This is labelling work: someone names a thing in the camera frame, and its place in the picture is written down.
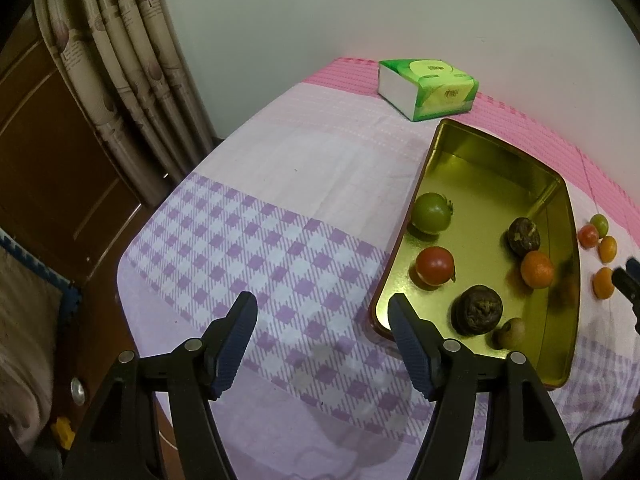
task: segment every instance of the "wooden floor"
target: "wooden floor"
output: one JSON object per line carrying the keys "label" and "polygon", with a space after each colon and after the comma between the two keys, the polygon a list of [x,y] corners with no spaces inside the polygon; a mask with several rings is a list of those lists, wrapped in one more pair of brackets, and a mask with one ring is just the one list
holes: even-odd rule
{"label": "wooden floor", "polygon": [[[78,429],[89,403],[76,406],[69,391],[71,378],[82,380],[91,399],[102,378],[120,352],[133,349],[134,343],[118,300],[116,270],[122,253],[142,229],[152,212],[140,209],[121,232],[109,252],[82,288],[82,303],[78,313],[58,341],[54,375],[52,420],[67,416],[72,428]],[[161,433],[175,443],[174,432],[162,410],[158,409]],[[178,453],[161,439],[167,476],[183,479]]]}

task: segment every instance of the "table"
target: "table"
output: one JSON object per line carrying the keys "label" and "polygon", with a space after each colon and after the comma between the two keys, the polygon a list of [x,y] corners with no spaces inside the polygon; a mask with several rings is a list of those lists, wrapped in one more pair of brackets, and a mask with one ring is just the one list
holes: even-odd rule
{"label": "table", "polygon": [[[256,294],[254,338],[234,386],[212,404],[239,479],[406,478],[427,428],[431,405],[372,333],[366,308],[438,120],[407,121],[376,83],[375,62],[341,58],[291,88],[174,190],[120,261],[142,356],[199,336],[241,290]],[[640,256],[640,210],[578,148],[484,94],[455,118],[559,171],[576,225],[607,215],[612,266]],[[640,388],[630,306],[618,292],[593,297],[596,251],[580,251],[580,265],[572,373],[551,393],[570,436],[629,414]],[[465,479],[478,468],[486,409],[479,396]],[[586,479],[613,462],[622,429],[578,442]]]}

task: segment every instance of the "curtain fold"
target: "curtain fold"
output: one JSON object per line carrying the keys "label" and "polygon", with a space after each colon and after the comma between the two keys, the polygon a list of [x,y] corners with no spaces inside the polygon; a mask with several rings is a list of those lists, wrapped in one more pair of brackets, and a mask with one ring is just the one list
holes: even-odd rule
{"label": "curtain fold", "polygon": [[112,162],[146,204],[158,205],[214,147],[159,0],[35,0],[34,7],[58,70]]}

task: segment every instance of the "beige fabric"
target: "beige fabric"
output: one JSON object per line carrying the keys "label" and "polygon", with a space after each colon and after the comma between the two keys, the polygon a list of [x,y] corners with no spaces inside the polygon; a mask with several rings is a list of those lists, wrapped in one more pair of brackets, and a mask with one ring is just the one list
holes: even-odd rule
{"label": "beige fabric", "polygon": [[61,297],[0,248],[0,413],[26,453],[49,420]]}
{"label": "beige fabric", "polygon": [[214,143],[159,0],[35,0],[34,6],[85,116],[141,199],[158,205],[170,190],[164,174],[179,183]]}

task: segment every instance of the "metal tray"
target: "metal tray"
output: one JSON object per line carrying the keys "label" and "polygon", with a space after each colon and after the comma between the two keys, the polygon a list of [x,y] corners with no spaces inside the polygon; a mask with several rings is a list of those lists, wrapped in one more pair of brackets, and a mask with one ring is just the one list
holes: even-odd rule
{"label": "metal tray", "polygon": [[[434,191],[453,202],[449,228],[437,236],[418,232],[410,212],[369,306],[375,330],[392,339],[386,309],[396,292],[404,292],[418,315],[440,333],[463,341],[473,352],[505,357],[490,333],[465,337],[453,329],[450,306],[464,290],[482,284],[493,288],[504,305],[501,326],[512,317],[526,323],[523,352],[549,388],[569,377],[580,305],[580,260],[574,215],[566,184],[554,170],[496,137],[444,119],[437,127],[415,189],[415,198]],[[506,231],[527,216],[538,226],[540,250],[556,267],[551,287],[530,289],[520,276],[520,259],[511,253]],[[415,275],[418,253],[430,245],[447,248],[456,264],[456,281],[439,288],[421,284]]]}

